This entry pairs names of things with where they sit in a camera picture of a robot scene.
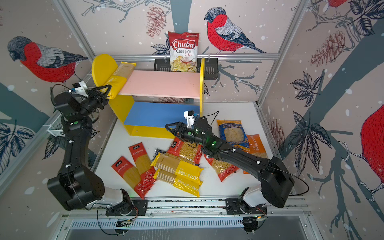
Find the blue orecchiette pasta bag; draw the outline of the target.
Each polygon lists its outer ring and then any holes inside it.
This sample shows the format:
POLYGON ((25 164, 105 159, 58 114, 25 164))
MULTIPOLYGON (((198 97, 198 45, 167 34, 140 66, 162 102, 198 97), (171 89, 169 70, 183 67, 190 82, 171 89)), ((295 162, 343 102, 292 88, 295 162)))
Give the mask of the blue orecchiette pasta bag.
POLYGON ((220 138, 232 146, 249 150, 248 137, 240 120, 217 120, 220 138))

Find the red fusilli bag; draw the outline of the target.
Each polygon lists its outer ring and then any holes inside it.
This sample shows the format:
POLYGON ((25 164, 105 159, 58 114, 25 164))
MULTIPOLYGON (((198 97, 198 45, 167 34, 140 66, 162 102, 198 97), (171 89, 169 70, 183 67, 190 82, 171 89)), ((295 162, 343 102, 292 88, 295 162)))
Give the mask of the red fusilli bag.
POLYGON ((196 166, 200 165, 200 159, 202 156, 201 145, 190 144, 180 140, 177 137, 174 138, 171 146, 167 150, 167 153, 196 166))
POLYGON ((214 158, 209 158, 207 155, 204 155, 204 157, 206 158, 209 165, 215 170, 221 182, 223 182, 227 177, 239 169, 235 165, 223 161, 218 161, 214 158))

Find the black wall basket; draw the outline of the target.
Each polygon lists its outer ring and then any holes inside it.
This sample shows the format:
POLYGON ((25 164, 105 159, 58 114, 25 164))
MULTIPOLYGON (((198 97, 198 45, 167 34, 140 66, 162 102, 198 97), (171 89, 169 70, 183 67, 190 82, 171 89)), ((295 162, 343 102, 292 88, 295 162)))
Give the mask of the black wall basket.
MULTIPOLYGON (((170 59, 155 59, 154 71, 170 72, 170 59)), ((219 77, 218 59, 205 60, 205 80, 217 80, 219 77)))

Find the dark blue spaghetti pack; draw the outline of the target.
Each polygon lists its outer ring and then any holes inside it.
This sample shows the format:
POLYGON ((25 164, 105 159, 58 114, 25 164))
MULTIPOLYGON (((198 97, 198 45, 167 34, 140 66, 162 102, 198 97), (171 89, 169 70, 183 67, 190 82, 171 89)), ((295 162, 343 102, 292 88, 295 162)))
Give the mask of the dark blue spaghetti pack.
POLYGON ((164 150, 160 150, 160 149, 156 149, 154 155, 153 155, 153 159, 152 159, 152 162, 156 159, 156 157, 159 155, 159 154, 166 154, 167 152, 164 151, 164 150))

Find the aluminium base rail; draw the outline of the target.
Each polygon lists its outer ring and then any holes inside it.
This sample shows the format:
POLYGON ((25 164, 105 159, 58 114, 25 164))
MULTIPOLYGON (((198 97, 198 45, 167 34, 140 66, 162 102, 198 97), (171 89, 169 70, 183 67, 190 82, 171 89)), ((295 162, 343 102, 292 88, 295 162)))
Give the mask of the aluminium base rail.
POLYGON ((110 215, 105 208, 97 209, 94 227, 113 230, 123 234, 129 230, 157 230, 183 228, 230 228, 251 227, 255 229, 272 217, 309 216, 302 199, 290 199, 282 208, 261 204, 242 210, 239 200, 202 198, 152 199, 147 202, 134 201, 135 209, 127 215, 110 215))

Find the Chuba cassava chips bag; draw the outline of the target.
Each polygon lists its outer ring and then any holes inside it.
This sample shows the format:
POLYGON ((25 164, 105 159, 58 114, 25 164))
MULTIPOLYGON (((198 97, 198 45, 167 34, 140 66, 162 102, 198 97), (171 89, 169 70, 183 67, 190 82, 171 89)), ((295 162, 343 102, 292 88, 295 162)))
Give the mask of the Chuba cassava chips bag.
POLYGON ((197 72, 199 33, 168 32, 172 72, 197 72))

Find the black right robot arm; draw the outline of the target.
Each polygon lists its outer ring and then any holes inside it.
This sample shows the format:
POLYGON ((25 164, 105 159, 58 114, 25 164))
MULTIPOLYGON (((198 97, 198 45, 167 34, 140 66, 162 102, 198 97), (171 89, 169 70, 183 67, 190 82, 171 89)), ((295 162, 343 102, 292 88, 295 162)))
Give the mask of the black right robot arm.
POLYGON ((201 145, 207 157, 245 170, 259 180, 263 197, 268 203, 277 208, 285 206, 295 181, 281 159, 257 157, 232 146, 213 134, 206 118, 195 120, 192 129, 183 122, 166 124, 165 128, 184 142, 201 145))

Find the red fusilli bag right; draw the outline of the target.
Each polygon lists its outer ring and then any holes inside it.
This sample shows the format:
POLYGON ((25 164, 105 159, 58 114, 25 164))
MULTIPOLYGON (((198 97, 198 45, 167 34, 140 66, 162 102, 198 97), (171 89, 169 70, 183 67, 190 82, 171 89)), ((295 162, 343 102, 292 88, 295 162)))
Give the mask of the red fusilli bag right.
POLYGON ((209 165, 215 170, 221 182, 223 182, 227 177, 239 169, 235 165, 223 161, 218 161, 214 158, 209 158, 207 155, 204 155, 204 157, 206 158, 209 165))

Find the yellow spaghetti pack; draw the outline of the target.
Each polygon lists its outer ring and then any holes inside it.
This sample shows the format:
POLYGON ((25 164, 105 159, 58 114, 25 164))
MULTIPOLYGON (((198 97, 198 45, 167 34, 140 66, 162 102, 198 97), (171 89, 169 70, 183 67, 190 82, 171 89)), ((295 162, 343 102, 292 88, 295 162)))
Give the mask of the yellow spaghetti pack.
POLYGON ((107 95, 109 100, 113 100, 119 92, 122 90, 123 86, 126 84, 130 76, 132 75, 136 63, 126 63, 121 62, 115 72, 109 77, 109 79, 105 82, 105 85, 111 85, 111 91, 107 95))
POLYGON ((192 180, 198 180, 203 171, 198 166, 165 154, 157 154, 151 166, 192 180))
POLYGON ((169 173, 167 171, 158 169, 154 174, 154 179, 156 181, 162 181, 168 183, 175 188, 182 190, 186 193, 192 194, 196 197, 200 196, 200 184, 190 181, 184 177, 177 176, 175 174, 169 173))

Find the red spaghetti pack inner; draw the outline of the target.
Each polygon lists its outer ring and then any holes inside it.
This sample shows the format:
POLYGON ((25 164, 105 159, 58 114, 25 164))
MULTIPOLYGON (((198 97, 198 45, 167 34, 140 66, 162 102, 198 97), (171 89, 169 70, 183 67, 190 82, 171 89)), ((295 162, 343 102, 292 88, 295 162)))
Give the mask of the red spaghetti pack inner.
POLYGON ((129 147, 130 153, 133 157, 135 165, 139 171, 141 179, 144 184, 154 184, 155 168, 151 165, 152 162, 143 143, 138 143, 129 147))

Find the orange pasta bag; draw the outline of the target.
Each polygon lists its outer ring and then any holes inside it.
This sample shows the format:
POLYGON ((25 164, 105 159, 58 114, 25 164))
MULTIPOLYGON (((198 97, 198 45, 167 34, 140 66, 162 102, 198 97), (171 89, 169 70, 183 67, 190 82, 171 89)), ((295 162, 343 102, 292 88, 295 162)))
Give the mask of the orange pasta bag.
POLYGON ((268 158, 268 155, 267 155, 267 152, 264 148, 264 145, 260 139, 260 135, 259 134, 255 134, 255 135, 247 135, 247 138, 248 138, 248 144, 249 144, 249 147, 246 148, 246 147, 242 147, 240 146, 245 152, 251 154, 251 155, 254 155, 256 157, 261 157, 261 158, 268 158))

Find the red spaghetti pack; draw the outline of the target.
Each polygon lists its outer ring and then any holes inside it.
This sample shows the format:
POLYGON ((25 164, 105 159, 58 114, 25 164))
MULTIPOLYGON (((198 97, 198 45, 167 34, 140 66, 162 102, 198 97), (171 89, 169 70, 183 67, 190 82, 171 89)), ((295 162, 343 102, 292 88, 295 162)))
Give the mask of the red spaghetti pack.
POLYGON ((141 179, 144 184, 154 184, 155 168, 151 165, 152 162, 143 143, 138 143, 129 147, 130 153, 133 157, 135 165, 139 171, 141 179))
POLYGON ((143 182, 138 169, 132 165, 125 157, 120 157, 112 168, 119 174, 125 182, 139 195, 145 199, 147 193, 153 186, 153 182, 143 182))

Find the yellow wooden shelf unit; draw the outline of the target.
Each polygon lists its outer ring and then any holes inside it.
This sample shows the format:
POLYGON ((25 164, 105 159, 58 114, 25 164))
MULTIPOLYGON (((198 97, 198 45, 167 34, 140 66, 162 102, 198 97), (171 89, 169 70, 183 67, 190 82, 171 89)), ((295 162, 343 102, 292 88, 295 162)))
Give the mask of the yellow wooden shelf unit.
MULTIPOLYGON (((103 86, 120 64, 110 55, 97 56, 92 77, 103 86)), ((158 72, 135 69, 109 106, 130 136, 171 139, 168 123, 183 122, 184 112, 203 113, 204 71, 158 72)))

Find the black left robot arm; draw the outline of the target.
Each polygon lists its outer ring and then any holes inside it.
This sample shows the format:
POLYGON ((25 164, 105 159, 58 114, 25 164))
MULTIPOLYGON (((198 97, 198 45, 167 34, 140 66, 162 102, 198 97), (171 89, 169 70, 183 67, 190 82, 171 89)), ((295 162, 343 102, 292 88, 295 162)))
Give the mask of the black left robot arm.
POLYGON ((66 149, 61 168, 48 180, 47 187, 67 211, 83 209, 105 194, 102 179, 89 168, 88 150, 94 123, 90 115, 108 104, 111 88, 94 87, 86 91, 86 96, 72 90, 51 95, 52 104, 61 113, 66 149))

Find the red spaghetti pack outer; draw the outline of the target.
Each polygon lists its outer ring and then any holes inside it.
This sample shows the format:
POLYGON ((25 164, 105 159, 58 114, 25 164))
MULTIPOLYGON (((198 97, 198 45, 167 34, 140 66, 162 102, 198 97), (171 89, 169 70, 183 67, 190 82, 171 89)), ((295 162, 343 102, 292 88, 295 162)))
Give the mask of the red spaghetti pack outer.
POLYGON ((138 169, 132 165, 125 157, 120 157, 112 168, 119 174, 125 182, 139 195, 145 199, 147 193, 153 186, 153 182, 143 182, 138 169))

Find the red fusilli bag left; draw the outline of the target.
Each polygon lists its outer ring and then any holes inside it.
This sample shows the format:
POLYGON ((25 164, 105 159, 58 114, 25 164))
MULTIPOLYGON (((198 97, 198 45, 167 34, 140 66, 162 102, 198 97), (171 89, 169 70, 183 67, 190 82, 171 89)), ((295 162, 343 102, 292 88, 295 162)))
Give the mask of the red fusilli bag left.
POLYGON ((202 156, 201 145, 190 144, 180 140, 177 137, 174 138, 171 146, 167 150, 167 153, 196 166, 200 165, 200 159, 202 156))

